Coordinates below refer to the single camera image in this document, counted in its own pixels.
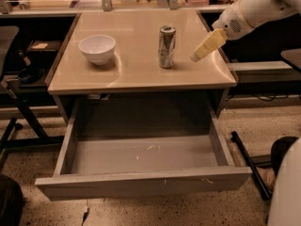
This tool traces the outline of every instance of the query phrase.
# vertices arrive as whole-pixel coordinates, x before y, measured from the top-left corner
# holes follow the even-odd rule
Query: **can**
[[[162,26],[159,37],[159,65],[168,69],[173,66],[173,54],[176,46],[176,28],[173,26]]]

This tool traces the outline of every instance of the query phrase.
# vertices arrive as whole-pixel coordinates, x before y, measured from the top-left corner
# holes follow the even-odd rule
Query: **open drawer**
[[[78,99],[55,173],[36,186],[51,200],[238,189],[236,168],[206,91]]]

